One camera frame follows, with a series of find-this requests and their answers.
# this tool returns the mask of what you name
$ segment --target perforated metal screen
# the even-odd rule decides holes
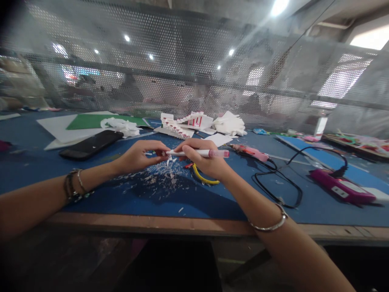
[[[19,7],[2,47],[30,62],[56,107],[230,110],[270,131],[310,131],[311,116],[330,113],[328,131],[363,133],[369,122],[388,135],[374,124],[389,111],[387,54],[299,37],[139,3],[37,0]]]

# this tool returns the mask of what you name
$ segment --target pink glue gun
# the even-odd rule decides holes
[[[254,148],[250,148],[244,145],[237,145],[237,144],[230,144],[229,146],[237,152],[247,153],[262,162],[266,162],[269,159],[269,156],[267,154],[259,152],[259,150]]]

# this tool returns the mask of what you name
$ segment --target wooden table edge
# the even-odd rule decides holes
[[[58,212],[50,217],[46,224],[128,233],[255,236],[248,222],[223,219]],[[314,240],[389,242],[389,228],[319,224],[299,226]]]

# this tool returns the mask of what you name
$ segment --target white marker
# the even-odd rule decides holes
[[[196,150],[202,157],[230,157],[228,150]],[[174,152],[174,150],[162,152],[162,156],[186,156],[185,152]]]

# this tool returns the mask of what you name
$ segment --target wrist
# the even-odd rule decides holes
[[[218,179],[218,181],[225,185],[227,182],[229,182],[231,179],[234,179],[236,176],[238,176],[238,174],[229,165],[227,165],[224,168],[222,175],[220,176],[220,179]]]
[[[117,176],[123,175],[123,171],[121,168],[115,163],[115,161],[108,162],[104,164],[104,168],[107,171],[108,176],[112,176],[112,178],[115,178]]]

